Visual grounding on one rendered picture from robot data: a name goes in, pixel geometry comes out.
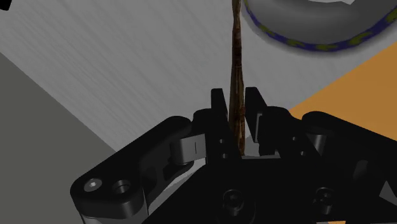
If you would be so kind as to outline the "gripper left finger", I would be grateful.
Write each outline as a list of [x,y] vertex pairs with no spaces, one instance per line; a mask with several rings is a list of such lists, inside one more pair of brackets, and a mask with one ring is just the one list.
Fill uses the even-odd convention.
[[75,180],[70,195],[83,224],[143,224],[152,202],[202,158],[241,158],[220,88],[210,108],[166,118]]

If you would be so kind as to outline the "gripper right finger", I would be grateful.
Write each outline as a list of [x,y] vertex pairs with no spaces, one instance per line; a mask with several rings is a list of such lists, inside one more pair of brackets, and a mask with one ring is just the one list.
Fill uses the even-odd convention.
[[260,155],[303,160],[318,181],[311,193],[317,218],[397,218],[397,141],[321,111],[301,119],[268,106],[256,87],[246,88],[246,121]]

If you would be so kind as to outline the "brown wooden stick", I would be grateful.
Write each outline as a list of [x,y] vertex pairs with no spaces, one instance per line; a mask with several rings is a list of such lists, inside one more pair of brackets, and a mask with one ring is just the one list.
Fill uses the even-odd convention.
[[245,105],[244,81],[242,74],[242,41],[240,25],[241,0],[231,0],[232,27],[232,66],[230,77],[230,98],[228,122],[232,130],[240,155],[245,154]]

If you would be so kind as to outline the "white bowl with blue rim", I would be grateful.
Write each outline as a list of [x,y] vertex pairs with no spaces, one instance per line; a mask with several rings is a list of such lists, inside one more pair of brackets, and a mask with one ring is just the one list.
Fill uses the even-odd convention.
[[397,0],[242,0],[263,36],[312,52],[355,48],[397,20]]

